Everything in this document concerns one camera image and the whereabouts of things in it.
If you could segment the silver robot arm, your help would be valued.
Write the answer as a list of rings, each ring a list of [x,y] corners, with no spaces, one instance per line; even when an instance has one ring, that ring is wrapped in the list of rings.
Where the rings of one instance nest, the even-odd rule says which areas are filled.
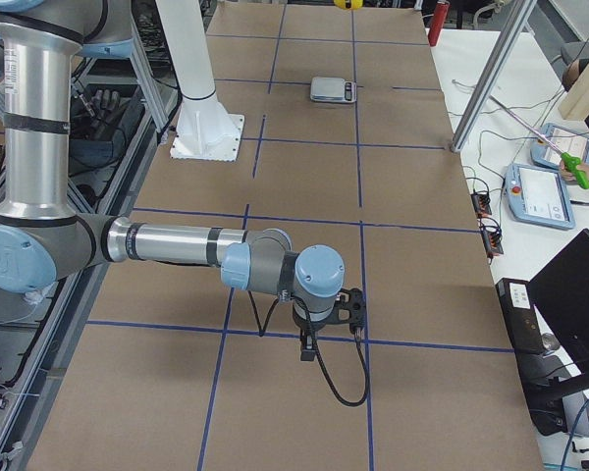
[[[84,214],[67,201],[73,58],[133,40],[127,1],[0,1],[4,42],[6,194],[0,203],[0,288],[26,293],[105,262],[216,267],[232,288],[294,305],[301,356],[338,322],[344,262],[331,247],[297,253],[281,230],[158,226]]]

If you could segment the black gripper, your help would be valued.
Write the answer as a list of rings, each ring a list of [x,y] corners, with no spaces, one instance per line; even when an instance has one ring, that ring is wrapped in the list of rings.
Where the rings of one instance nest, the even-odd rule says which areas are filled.
[[[313,338],[328,325],[340,325],[342,320],[339,315],[340,302],[336,299],[332,308],[323,312],[311,312],[306,308],[302,300],[295,300],[293,303],[293,318],[299,326],[301,334],[300,360],[313,362],[315,360],[315,347]]]

